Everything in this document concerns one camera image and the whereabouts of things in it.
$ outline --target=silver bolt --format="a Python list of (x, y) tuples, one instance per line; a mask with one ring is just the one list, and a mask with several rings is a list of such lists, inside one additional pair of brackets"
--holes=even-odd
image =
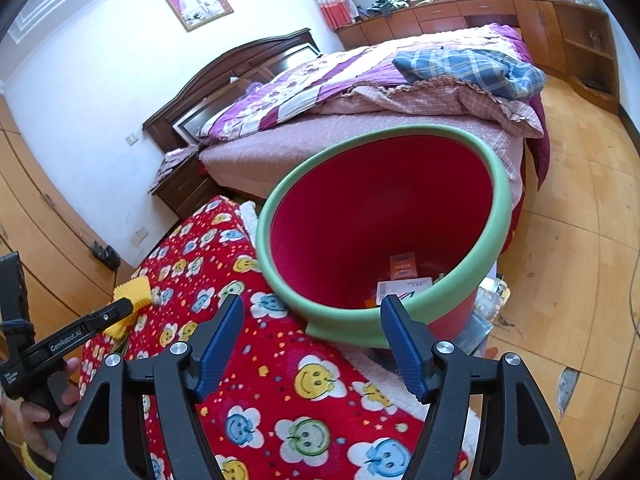
[(455, 346), (453, 346), (449, 341), (440, 341), (436, 345), (436, 349), (441, 354), (451, 354), (454, 350)]
[(104, 364), (107, 366), (115, 366), (122, 361), (122, 358), (118, 354), (107, 355), (107, 358), (104, 360)]
[(184, 354), (187, 351), (187, 343), (183, 342), (183, 341), (178, 341), (177, 343), (174, 343), (171, 345), (171, 348), (169, 348), (169, 351), (174, 354), (174, 355), (180, 355), (180, 354)]
[(511, 366), (518, 366), (522, 362), (522, 359), (520, 359), (520, 356), (517, 354), (514, 354), (513, 352), (508, 352), (507, 354), (505, 354), (504, 360), (507, 361), (508, 364), (510, 364)]

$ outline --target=blue gripper pad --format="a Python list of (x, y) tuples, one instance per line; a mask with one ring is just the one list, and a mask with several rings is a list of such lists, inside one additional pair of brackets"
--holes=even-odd
[(244, 325), (244, 304), (237, 294), (229, 294), (211, 321), (200, 323), (189, 339), (193, 351), (188, 387), (199, 404), (218, 389), (226, 363)]
[(429, 393), (424, 380), (424, 364), (432, 357), (435, 339), (423, 323), (409, 317), (395, 294), (382, 300), (380, 321), (406, 389), (422, 402)]

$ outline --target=trash can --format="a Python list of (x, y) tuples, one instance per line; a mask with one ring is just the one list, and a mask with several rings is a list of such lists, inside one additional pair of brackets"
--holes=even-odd
[(260, 215), (258, 260), (310, 336), (388, 348), (380, 309), (365, 301), (390, 279), (390, 256), (412, 252), (419, 277), (445, 277), (403, 303), (454, 339), (502, 249), (510, 204), (506, 172), (482, 140), (434, 124), (391, 128), (288, 174)]

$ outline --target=green smiley face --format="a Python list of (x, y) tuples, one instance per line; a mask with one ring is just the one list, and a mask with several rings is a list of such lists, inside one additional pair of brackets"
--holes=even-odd
[(316, 418), (301, 420), (289, 428), (289, 445), (303, 456), (318, 456), (329, 449), (331, 432)]

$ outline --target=headboard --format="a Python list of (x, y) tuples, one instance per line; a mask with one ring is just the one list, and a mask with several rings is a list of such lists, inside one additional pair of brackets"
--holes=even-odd
[(318, 56), (308, 28), (235, 47), (192, 77), (176, 97), (143, 123), (142, 129), (165, 153), (194, 144), (207, 120), (242, 97), (252, 82), (268, 83), (279, 73)]

